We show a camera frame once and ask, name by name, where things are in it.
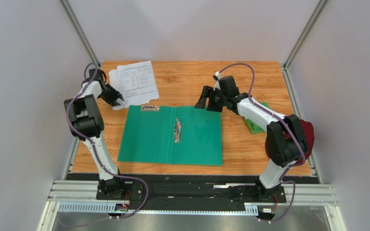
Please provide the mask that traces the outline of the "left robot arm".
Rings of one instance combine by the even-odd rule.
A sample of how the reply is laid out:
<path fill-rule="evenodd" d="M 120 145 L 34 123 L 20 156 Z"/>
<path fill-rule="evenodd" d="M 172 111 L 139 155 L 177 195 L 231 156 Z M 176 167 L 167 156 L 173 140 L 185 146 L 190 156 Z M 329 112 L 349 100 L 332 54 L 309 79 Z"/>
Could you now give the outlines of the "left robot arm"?
<path fill-rule="evenodd" d="M 110 157 L 104 140 L 104 120 L 97 99 L 110 106 L 119 106 L 122 95 L 106 83 L 104 71 L 98 68 L 86 69 L 85 80 L 80 92 L 64 101 L 67 122 L 73 136 L 79 138 L 91 153 L 99 172 L 97 199 L 113 198 L 122 200 L 127 194 L 119 169 Z"/>

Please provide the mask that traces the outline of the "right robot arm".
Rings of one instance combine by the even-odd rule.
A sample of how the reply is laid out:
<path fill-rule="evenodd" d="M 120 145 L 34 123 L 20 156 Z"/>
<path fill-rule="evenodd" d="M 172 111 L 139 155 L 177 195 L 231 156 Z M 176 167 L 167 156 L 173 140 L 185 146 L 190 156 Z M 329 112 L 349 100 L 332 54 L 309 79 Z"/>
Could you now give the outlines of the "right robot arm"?
<path fill-rule="evenodd" d="M 204 86 L 195 107 L 212 112 L 222 112 L 227 108 L 266 132 L 266 150 L 270 160 L 255 181 L 253 194 L 258 200 L 272 198 L 289 169 L 306 161 L 308 142 L 299 117 L 277 113 L 260 104 L 249 93 L 241 93 L 232 76 L 217 79 L 215 87 Z"/>

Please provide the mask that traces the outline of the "green file folder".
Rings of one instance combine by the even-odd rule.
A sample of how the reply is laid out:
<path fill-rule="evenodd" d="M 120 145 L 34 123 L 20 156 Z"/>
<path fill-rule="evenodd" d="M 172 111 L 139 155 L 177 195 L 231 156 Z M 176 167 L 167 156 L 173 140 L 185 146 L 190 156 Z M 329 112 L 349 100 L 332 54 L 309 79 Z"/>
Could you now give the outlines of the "green file folder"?
<path fill-rule="evenodd" d="M 175 118 L 182 124 L 181 141 L 173 140 Z M 160 106 L 143 112 L 130 106 L 121 139 L 119 162 L 221 166 L 221 115 L 193 106 Z"/>

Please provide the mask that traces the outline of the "printed paper sheet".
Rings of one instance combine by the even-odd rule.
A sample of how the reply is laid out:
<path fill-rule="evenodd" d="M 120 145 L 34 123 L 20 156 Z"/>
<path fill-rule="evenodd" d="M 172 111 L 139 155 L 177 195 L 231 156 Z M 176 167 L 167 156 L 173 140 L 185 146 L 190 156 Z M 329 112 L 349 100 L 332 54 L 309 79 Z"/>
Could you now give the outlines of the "printed paper sheet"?
<path fill-rule="evenodd" d="M 117 66 L 123 106 L 141 105 L 159 99 L 159 90 L 150 60 Z"/>

